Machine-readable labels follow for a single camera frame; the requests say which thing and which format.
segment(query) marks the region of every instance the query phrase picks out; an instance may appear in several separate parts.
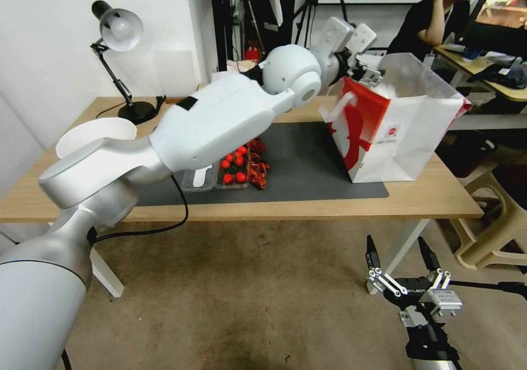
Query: red and white paper bag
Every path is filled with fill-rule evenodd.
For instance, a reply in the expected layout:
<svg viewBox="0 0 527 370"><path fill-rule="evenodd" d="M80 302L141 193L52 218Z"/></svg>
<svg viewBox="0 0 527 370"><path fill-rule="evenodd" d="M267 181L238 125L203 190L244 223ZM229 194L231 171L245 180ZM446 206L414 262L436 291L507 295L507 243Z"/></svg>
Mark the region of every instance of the red and white paper bag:
<svg viewBox="0 0 527 370"><path fill-rule="evenodd" d="M398 97L344 78L333 111L320 112L353 182L413 181L469 104L411 54L387 55L379 67L386 74L377 92Z"/></svg>

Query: plastic stool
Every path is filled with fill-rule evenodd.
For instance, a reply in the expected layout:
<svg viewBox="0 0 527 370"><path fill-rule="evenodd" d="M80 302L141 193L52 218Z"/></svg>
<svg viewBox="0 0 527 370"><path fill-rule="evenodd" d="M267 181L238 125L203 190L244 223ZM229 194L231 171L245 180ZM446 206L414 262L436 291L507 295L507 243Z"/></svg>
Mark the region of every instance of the plastic stool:
<svg viewBox="0 0 527 370"><path fill-rule="evenodd" d="M455 256L466 268L490 264L527 266L527 255L501 251L501 248L527 229L527 165L501 165L466 186L469 194L480 188L491 189L501 203L501 214L477 236L464 219L452 219L461 239Z"/></svg>

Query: desk mat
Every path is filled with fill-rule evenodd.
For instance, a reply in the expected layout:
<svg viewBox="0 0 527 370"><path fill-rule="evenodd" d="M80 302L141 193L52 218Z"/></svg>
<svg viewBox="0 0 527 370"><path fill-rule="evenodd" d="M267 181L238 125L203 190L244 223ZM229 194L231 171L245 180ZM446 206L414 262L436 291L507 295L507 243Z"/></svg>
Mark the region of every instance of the desk mat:
<svg viewBox="0 0 527 370"><path fill-rule="evenodd" d="M267 187L186 192L189 204L259 203L385 198L383 183L351 183L342 157L322 122L275 123L262 134L271 165ZM181 182L183 172L175 174ZM182 204L171 179L139 189L139 206Z"/></svg>

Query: desk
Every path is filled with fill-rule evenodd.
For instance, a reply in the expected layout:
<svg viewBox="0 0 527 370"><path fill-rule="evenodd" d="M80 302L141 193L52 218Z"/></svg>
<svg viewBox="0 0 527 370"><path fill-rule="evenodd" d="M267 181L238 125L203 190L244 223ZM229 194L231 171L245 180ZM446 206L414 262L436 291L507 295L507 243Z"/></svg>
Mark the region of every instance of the desk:
<svg viewBox="0 0 527 370"><path fill-rule="evenodd" d="M449 52L445 50L445 45L440 45L434 48L437 54L447 62L448 65L453 66L458 70L459 75L456 75L452 79L451 85L456 87L459 84L459 81L462 78L463 74L475 75L489 65L492 65L493 62L485 57L478 57L473 61L464 61L463 57L459 53ZM484 81L484 85L493 92L515 102L524 102L527 103L527 89L524 90L514 90L498 83Z"/></svg>
<svg viewBox="0 0 527 370"><path fill-rule="evenodd" d="M92 120L102 110L120 102L120 98L97 98L72 126ZM321 121L318 108L332 106L334 97L317 97L303 108L280 116L276 122ZM138 137L150 134L166 111L138 126ZM108 112L112 116L117 110ZM55 221L58 208L37 184L39 175L57 160L54 149L47 150L37 163L11 188L0 201L0 223ZM475 201L450 173L442 161L433 155L414 182L386 183L389 197L378 199L284 201L275 203L203 204L189 206L190 221L236 220L320 220L364 217L406 217L409 222L400 238L384 259L390 259L387 272L393 271L408 248L417 239L430 218L471 218L483 213ZM173 222L182 219L182 205L136 207L124 222Z"/></svg>

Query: computer screen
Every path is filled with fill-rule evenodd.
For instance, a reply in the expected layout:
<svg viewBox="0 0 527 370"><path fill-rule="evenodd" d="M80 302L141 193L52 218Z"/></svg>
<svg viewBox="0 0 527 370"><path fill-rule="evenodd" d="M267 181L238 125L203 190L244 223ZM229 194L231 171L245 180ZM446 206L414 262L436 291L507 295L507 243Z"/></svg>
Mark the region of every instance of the computer screen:
<svg viewBox="0 0 527 370"><path fill-rule="evenodd" d="M479 0L458 41L527 58L527 0Z"/></svg>
<svg viewBox="0 0 527 370"><path fill-rule="evenodd" d="M527 0L486 0L476 22L527 30Z"/></svg>

